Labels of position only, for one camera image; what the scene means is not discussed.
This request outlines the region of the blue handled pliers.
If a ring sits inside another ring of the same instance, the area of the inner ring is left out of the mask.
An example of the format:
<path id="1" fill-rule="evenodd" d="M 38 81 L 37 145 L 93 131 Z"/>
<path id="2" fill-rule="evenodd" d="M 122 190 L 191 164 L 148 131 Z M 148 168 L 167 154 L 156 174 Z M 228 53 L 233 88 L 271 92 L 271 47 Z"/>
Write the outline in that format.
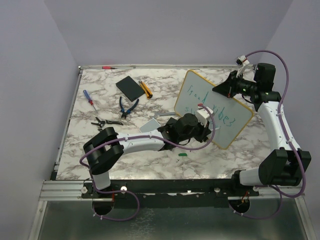
<path id="1" fill-rule="evenodd" d="M 126 119 L 127 116 L 137 107 L 139 101 L 140 100 L 137 99 L 130 107 L 125 106 L 125 107 L 127 107 L 127 108 L 125 108 L 123 105 L 123 98 L 120 96 L 119 97 L 119 106 L 120 106 L 121 118 Z"/>

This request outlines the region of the silver open-end wrench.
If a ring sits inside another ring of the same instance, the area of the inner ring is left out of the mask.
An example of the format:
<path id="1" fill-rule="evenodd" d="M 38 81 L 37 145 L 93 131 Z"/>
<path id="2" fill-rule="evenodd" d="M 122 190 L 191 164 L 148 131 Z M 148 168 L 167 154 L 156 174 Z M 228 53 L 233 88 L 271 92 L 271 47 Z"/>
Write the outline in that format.
<path id="1" fill-rule="evenodd" d="M 150 115 L 151 118 L 158 118 L 158 117 L 166 117 L 166 116 L 176 116 L 177 114 L 175 112 L 156 112 L 153 111 L 152 115 Z"/>

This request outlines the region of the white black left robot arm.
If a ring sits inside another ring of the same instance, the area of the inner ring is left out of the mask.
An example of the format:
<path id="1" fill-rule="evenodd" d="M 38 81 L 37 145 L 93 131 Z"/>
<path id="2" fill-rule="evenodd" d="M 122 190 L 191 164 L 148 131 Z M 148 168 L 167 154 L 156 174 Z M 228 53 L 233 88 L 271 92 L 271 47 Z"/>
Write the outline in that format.
<path id="1" fill-rule="evenodd" d="M 89 173 L 93 179 L 93 191 L 106 197 L 111 190 L 109 171 L 124 155 L 143 151 L 170 151 L 180 148 L 195 151 L 205 148 L 215 134 L 210 129 L 213 115 L 198 110 L 186 113 L 179 119 L 170 118 L 155 130 L 143 133 L 118 133 L 107 127 L 83 145 Z"/>

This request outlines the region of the red marker on rail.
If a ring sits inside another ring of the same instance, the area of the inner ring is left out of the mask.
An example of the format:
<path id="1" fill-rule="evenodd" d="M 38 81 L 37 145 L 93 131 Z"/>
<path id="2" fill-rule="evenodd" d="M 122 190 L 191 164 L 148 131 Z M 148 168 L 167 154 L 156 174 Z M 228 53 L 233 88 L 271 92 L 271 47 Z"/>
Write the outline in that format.
<path id="1" fill-rule="evenodd" d="M 112 67 L 112 66 L 102 66 L 101 69 L 103 70 L 116 70 L 117 68 L 116 67 Z"/>

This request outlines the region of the blue red screwdriver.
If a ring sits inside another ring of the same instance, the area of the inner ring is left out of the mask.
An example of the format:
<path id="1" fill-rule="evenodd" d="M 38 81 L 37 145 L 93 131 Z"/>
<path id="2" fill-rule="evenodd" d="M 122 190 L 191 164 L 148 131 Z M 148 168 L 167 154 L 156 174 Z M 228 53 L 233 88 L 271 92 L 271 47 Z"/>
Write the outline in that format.
<path id="1" fill-rule="evenodd" d="M 83 94 L 85 96 L 85 98 L 87 99 L 88 103 L 93 107 L 93 109 L 96 111 L 96 107 L 94 105 L 94 102 L 92 100 L 92 98 L 90 97 L 89 93 L 87 92 L 87 90 L 83 90 Z"/>

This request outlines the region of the white grey rectangular eraser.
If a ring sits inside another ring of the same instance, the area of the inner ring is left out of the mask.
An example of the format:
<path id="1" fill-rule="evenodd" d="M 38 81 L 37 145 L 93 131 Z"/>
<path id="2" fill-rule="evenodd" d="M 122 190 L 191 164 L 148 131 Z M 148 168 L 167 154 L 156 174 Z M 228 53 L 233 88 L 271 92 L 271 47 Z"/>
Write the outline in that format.
<path id="1" fill-rule="evenodd" d="M 156 130 L 159 128 L 161 125 L 157 122 L 156 119 L 152 118 L 148 122 L 146 122 L 144 125 L 142 125 L 139 128 L 139 131 L 141 133 L 147 133 Z"/>

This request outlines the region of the black front mounting rail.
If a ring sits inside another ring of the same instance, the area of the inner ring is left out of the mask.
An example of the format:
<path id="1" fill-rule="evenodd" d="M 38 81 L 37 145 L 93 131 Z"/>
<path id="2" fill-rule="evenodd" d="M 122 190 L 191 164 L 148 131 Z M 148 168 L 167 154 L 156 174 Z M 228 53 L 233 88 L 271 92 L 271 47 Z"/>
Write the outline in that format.
<path id="1" fill-rule="evenodd" d="M 112 180 L 104 191 L 126 187 L 142 208 L 227 208 L 228 198 L 257 197 L 252 186 L 242 186 L 236 178 L 175 180 Z"/>

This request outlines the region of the yellow black utility knife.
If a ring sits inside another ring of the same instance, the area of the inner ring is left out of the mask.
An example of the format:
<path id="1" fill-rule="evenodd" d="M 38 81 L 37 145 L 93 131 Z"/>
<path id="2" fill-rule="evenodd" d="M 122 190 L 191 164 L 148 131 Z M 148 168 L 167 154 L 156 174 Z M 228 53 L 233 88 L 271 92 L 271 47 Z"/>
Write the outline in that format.
<path id="1" fill-rule="evenodd" d="M 151 90 L 147 87 L 147 85 L 143 81 L 139 80 L 138 83 L 140 87 L 144 90 L 147 99 L 150 100 L 153 97 Z"/>

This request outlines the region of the small dark grey foam block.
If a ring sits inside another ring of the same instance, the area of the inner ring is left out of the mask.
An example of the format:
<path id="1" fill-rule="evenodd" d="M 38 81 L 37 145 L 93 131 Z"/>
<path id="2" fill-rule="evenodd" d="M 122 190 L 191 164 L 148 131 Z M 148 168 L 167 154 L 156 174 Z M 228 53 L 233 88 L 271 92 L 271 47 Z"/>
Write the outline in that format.
<path id="1" fill-rule="evenodd" d="M 145 94 L 145 91 L 130 76 L 123 78 L 115 85 L 131 102 Z"/>

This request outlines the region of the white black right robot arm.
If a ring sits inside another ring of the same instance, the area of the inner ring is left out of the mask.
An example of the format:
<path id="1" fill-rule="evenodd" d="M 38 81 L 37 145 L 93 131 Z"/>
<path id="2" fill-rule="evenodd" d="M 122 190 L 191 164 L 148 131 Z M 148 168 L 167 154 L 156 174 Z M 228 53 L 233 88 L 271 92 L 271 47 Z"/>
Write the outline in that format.
<path id="1" fill-rule="evenodd" d="M 259 167 L 241 170 L 239 178 L 230 182 L 229 189 L 236 196 L 246 192 L 248 186 L 298 186 L 311 162 L 311 154 L 301 149 L 291 133 L 280 93 L 273 91 L 275 73 L 274 65 L 259 63 L 253 81 L 234 70 L 226 81 L 212 89 L 227 98 L 237 94 L 249 97 L 263 121 L 270 144 L 271 153 Z"/>

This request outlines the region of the green marker cap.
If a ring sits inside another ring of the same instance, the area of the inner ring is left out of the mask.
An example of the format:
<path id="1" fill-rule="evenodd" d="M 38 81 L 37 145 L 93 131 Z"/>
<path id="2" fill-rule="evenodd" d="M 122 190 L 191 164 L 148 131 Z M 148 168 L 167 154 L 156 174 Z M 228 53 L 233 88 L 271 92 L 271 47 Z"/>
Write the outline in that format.
<path id="1" fill-rule="evenodd" d="M 179 157 L 186 157 L 186 156 L 188 156 L 188 155 L 187 155 L 187 153 L 179 153 L 178 156 L 179 156 Z"/>

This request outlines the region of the yellow framed whiteboard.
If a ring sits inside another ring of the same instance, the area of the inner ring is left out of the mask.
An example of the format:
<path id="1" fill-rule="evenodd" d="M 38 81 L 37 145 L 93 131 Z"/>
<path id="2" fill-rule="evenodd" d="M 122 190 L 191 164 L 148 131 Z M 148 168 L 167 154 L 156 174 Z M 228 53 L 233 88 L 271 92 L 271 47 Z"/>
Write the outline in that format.
<path id="1" fill-rule="evenodd" d="M 254 112 L 234 98 L 227 98 L 213 92 L 215 85 L 193 70 L 185 74 L 174 111 L 179 116 L 195 114 L 198 104 L 202 103 L 213 110 L 214 122 L 220 129 L 215 131 L 213 142 L 226 150 L 240 132 L 250 122 Z"/>

